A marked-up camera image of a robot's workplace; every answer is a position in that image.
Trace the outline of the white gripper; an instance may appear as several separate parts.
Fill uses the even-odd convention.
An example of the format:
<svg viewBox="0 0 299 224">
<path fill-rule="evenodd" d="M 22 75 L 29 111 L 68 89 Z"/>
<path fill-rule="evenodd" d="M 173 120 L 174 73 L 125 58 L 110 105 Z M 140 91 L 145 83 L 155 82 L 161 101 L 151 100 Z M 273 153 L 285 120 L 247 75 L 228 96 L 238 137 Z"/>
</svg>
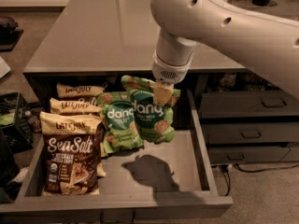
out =
<svg viewBox="0 0 299 224">
<path fill-rule="evenodd" d="M 179 53 L 153 54 L 152 74 L 157 79 L 153 90 L 153 103 L 164 106 L 173 94 L 174 85 L 187 75 L 191 57 Z"/>
</svg>

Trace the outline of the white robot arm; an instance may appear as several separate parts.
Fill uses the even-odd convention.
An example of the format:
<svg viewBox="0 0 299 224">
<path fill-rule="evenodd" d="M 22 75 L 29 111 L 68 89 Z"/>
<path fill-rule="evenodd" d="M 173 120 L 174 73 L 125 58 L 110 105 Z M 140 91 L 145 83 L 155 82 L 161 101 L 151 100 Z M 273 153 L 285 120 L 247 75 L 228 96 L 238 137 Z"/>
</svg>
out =
<svg viewBox="0 0 299 224">
<path fill-rule="evenodd" d="M 160 34 L 154 77 L 181 82 L 205 44 L 299 98 L 299 23 L 245 10 L 223 0 L 151 0 Z"/>
</svg>

